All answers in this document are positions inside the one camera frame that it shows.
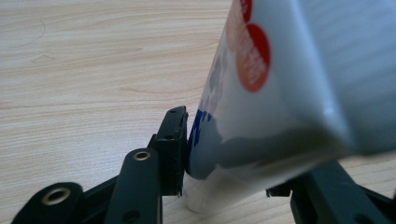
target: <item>wood grain surface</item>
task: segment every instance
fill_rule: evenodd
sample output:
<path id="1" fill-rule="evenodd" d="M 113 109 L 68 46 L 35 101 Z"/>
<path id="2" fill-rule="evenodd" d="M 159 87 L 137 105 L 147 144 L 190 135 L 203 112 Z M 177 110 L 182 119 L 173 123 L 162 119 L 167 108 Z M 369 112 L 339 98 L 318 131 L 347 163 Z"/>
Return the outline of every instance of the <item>wood grain surface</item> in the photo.
<path id="1" fill-rule="evenodd" d="M 0 2 L 0 223 L 40 189 L 90 189 L 145 147 L 166 110 L 189 127 L 231 2 Z M 396 155 L 348 159 L 364 186 L 392 196 Z M 216 215 L 164 199 L 164 223 L 293 223 L 289 198 L 255 194 Z"/>

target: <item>black mechanical part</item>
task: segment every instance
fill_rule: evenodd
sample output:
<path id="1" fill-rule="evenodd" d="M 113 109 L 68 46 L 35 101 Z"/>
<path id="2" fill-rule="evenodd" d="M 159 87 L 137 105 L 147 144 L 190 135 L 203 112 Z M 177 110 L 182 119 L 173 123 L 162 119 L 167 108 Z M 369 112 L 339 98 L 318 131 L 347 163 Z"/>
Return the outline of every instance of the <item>black mechanical part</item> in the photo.
<path id="1" fill-rule="evenodd" d="M 267 195 L 288 196 L 288 189 L 289 192 L 292 190 L 290 206 L 297 224 L 396 221 L 389 214 L 389 209 L 392 209 L 390 199 L 375 192 L 367 194 L 368 191 L 357 185 L 338 162 L 319 167 L 269 189 Z"/>
<path id="2" fill-rule="evenodd" d="M 154 149 L 130 152 L 123 162 L 105 223 L 162 223 L 159 171 L 159 157 Z"/>
<path id="3" fill-rule="evenodd" d="M 84 192 L 81 224 L 103 223 L 118 176 Z"/>
<path id="4" fill-rule="evenodd" d="M 150 147 L 160 157 L 160 177 L 162 195 L 181 196 L 184 169 L 187 161 L 187 113 L 186 106 L 169 110 L 156 135 L 153 135 Z"/>
<path id="5" fill-rule="evenodd" d="M 79 223 L 82 187 L 57 183 L 40 190 L 15 216 L 12 224 Z"/>

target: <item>red circle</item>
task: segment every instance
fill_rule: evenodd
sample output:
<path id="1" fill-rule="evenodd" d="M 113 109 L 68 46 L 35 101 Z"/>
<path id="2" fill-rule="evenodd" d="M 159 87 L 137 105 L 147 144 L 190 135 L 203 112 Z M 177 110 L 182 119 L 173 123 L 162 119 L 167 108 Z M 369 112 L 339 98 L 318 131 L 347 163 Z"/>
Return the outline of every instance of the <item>red circle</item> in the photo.
<path id="1" fill-rule="evenodd" d="M 236 68 L 242 86 L 250 91 L 259 91 L 268 77 L 271 65 L 271 50 L 268 37 L 256 24 L 248 24 L 241 34 L 236 53 Z"/>

